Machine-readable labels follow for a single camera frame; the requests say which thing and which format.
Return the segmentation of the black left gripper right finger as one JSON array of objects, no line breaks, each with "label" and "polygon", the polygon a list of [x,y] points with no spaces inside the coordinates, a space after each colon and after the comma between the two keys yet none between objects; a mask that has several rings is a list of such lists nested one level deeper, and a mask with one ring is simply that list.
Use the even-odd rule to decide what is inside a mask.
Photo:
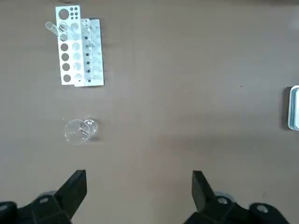
[{"label": "black left gripper right finger", "polygon": [[253,203],[248,209],[226,196],[218,196],[201,171],[192,172],[192,198],[197,211],[186,224],[287,224],[284,215],[272,205]]}]

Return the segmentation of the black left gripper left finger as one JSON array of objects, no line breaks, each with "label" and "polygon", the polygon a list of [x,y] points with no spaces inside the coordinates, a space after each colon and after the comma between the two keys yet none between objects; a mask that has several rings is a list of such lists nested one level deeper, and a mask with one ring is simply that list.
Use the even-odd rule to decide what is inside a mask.
[{"label": "black left gripper left finger", "polygon": [[71,224],[87,194],[86,171],[76,170],[56,191],[45,192],[18,207],[13,201],[0,203],[2,224]]}]

